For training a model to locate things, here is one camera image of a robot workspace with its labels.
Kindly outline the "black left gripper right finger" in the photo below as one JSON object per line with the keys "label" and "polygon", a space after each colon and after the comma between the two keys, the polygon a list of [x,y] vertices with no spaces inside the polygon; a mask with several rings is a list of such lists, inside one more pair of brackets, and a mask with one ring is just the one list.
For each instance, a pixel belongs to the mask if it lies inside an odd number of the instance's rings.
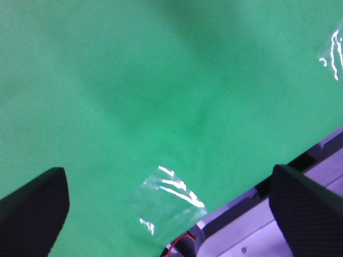
{"label": "black left gripper right finger", "polygon": [[283,164],[273,168],[269,206],[294,256],[342,256],[342,197]]}

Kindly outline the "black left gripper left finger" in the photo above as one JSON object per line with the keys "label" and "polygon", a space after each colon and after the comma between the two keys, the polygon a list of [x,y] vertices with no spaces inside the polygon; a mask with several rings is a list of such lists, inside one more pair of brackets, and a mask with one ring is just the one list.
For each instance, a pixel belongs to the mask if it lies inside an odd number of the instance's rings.
{"label": "black left gripper left finger", "polygon": [[1,199],[1,256],[48,256],[70,209],[64,168],[54,167]]}

